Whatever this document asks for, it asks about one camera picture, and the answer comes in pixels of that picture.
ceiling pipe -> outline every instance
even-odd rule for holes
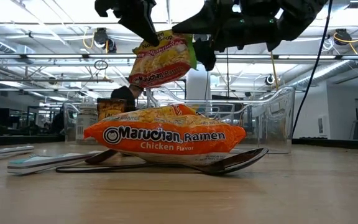
[[[2,68],[0,67],[0,74],[3,74],[5,76],[8,76],[8,77],[11,77],[11,76],[14,76],[14,77],[18,77],[18,78],[25,78],[23,75],[21,75],[20,73],[17,73],[17,72],[13,72],[11,70],[8,70],[6,68]],[[9,82],[14,82],[13,80],[15,79],[0,79],[0,82],[3,82],[3,81],[9,81]],[[31,85],[31,86],[36,86],[36,87],[41,87],[41,88],[46,88],[46,89],[49,89],[49,88],[53,88],[53,86],[49,85],[49,84],[46,84],[46,83],[37,83],[35,85],[35,83],[29,83],[27,85]]]
[[[330,65],[321,65],[316,69],[311,83],[312,85],[315,85],[321,81],[327,80],[336,75],[342,74],[344,72],[348,72],[350,69],[355,68],[356,66],[357,66],[357,62],[355,60],[342,60],[339,62],[332,63]],[[312,71],[308,71],[298,76],[298,78],[287,83],[286,86],[293,86],[293,87],[307,86],[310,80],[311,72]]]
[[[0,37],[0,53],[4,54],[35,54],[35,51],[30,47],[22,44],[12,43]],[[22,60],[26,65],[33,61],[29,59]]]

instant noodle bag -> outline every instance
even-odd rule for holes
[[[84,136],[146,161],[202,166],[224,159],[246,132],[173,105],[113,115],[90,126]]]
[[[112,115],[125,111],[126,100],[98,98],[98,118],[99,121]]]
[[[157,47],[143,41],[133,52],[137,55],[129,83],[147,88],[172,82],[184,76],[197,61],[190,34],[157,32]]]

metal spoon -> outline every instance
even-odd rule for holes
[[[76,167],[76,166],[61,166],[56,168],[56,172],[62,173],[95,173],[95,172],[114,172],[115,170],[124,169],[138,169],[143,167],[187,167],[198,170],[208,175],[223,175],[234,172],[248,166],[251,166],[259,159],[264,157],[268,149],[260,148],[248,152],[244,152],[221,161],[215,162],[207,166],[191,166],[176,163],[153,163],[147,162],[144,164],[132,164],[123,166],[99,166],[99,167]]]
[[[99,163],[109,159],[110,157],[112,157],[115,154],[117,154],[117,151],[115,151],[114,149],[108,149],[104,152],[101,152],[101,153],[95,155],[95,156],[85,159],[85,162],[90,165],[96,165],[96,164],[99,164]]]

ceiling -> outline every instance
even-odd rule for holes
[[[103,54],[104,52],[95,45],[87,48],[84,41],[90,45],[92,33],[98,27],[108,29],[108,34],[117,45],[117,53],[131,54],[132,49],[137,47],[141,39],[131,31],[117,23],[117,19],[112,12],[108,18],[99,17],[94,8],[94,0],[0,0],[0,41],[7,45],[28,46],[36,54]],[[153,8],[152,19],[155,22],[156,30],[171,28],[172,24],[181,22],[196,14],[203,6],[203,0],[156,0],[157,5]],[[338,6],[350,1],[334,0]],[[318,53],[321,35],[323,33],[326,19],[324,12],[293,42],[282,42],[273,53],[276,55],[316,55]],[[334,34],[338,28],[347,29],[354,40],[358,39],[358,8],[337,7],[331,16],[329,23],[329,34]],[[353,54],[349,45],[333,45],[331,40],[326,41],[323,54],[327,55],[346,55]],[[243,50],[229,48],[229,54],[253,54],[265,55],[267,52],[265,44],[254,44],[244,47]],[[11,71],[17,77],[28,77],[33,79],[48,79],[57,77],[62,79],[79,79],[80,88],[106,89],[101,91],[98,96],[109,96],[110,90],[122,85],[126,85],[123,77],[128,77],[133,60],[114,60],[105,71],[98,72],[92,63],[86,64],[79,60],[59,60],[55,65],[46,66],[45,60],[38,60],[33,65],[18,66],[14,60],[1,61],[0,67]],[[281,83],[287,83],[297,78],[302,73],[312,68],[313,64],[300,62],[277,61],[275,69]],[[357,73],[358,68],[350,73]],[[111,82],[94,82],[90,78],[95,78],[98,73],[98,81],[103,77]],[[273,73],[270,62],[230,62],[228,69],[225,61],[216,64],[211,75],[218,77],[218,84],[212,89],[225,89],[229,74],[230,88],[237,90],[261,89],[266,88],[265,77]],[[8,78],[7,72],[0,76]],[[336,77],[333,82],[346,78]],[[51,85],[47,82],[24,83],[27,86],[37,88],[71,88],[69,83],[59,83]],[[184,88],[183,82],[167,83],[169,89],[173,90],[179,97],[184,93],[180,91]],[[75,93],[66,95],[67,97],[77,97]]]

desk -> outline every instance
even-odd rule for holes
[[[3,159],[0,224],[358,223],[358,150],[293,147],[227,177],[184,169],[16,177]],[[35,148],[48,155],[103,149]]]

